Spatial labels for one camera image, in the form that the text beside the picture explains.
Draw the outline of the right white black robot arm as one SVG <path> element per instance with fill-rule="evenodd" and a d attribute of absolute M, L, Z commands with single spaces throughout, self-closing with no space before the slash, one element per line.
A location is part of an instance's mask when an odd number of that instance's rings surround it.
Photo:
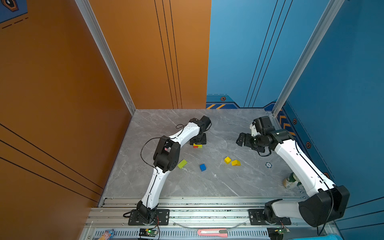
<path fill-rule="evenodd" d="M 267 223 L 275 224 L 282 218 L 296 218 L 318 227 L 344 216 L 350 192 L 345 186 L 337 186 L 326 177 L 303 153 L 288 131 L 280 129 L 255 136 L 240 133 L 236 143 L 257 152 L 266 149 L 275 152 L 298 177 L 308 195 L 308 199 L 301 202 L 278 199 L 266 203 L 264 220 Z"/>

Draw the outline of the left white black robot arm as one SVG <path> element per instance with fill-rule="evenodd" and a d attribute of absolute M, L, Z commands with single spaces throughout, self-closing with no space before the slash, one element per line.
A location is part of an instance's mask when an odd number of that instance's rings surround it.
<path fill-rule="evenodd" d="M 177 133 L 170 136 L 155 137 L 158 145 L 155 149 L 153 160 L 150 166 L 154 169 L 151 181 L 143 198 L 137 203 L 137 207 L 123 214 L 129 220 L 137 219 L 145 225 L 158 222 L 157 208 L 159 205 L 160 193 L 165 185 L 168 175 L 179 164 L 181 148 L 189 143 L 190 145 L 205 145 L 207 143 L 206 131 L 209 130 L 212 121 L 209 117 L 201 119 L 192 118 L 186 124 L 178 124 Z"/>

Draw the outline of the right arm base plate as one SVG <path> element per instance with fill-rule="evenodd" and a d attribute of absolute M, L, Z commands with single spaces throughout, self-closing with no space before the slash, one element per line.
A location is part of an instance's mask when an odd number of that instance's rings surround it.
<path fill-rule="evenodd" d="M 279 218 L 267 209 L 248 210 L 251 225 L 286 225 L 292 224 L 290 218 Z"/>

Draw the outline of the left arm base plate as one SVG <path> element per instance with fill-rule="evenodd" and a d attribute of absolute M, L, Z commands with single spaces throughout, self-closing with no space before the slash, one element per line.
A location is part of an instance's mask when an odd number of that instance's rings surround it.
<path fill-rule="evenodd" d="M 128 225 L 129 226 L 167 226 L 169 224 L 170 210 L 159 209 L 156 210 L 155 216 L 146 220 L 139 214 L 138 210 L 133 210 L 130 214 Z"/>

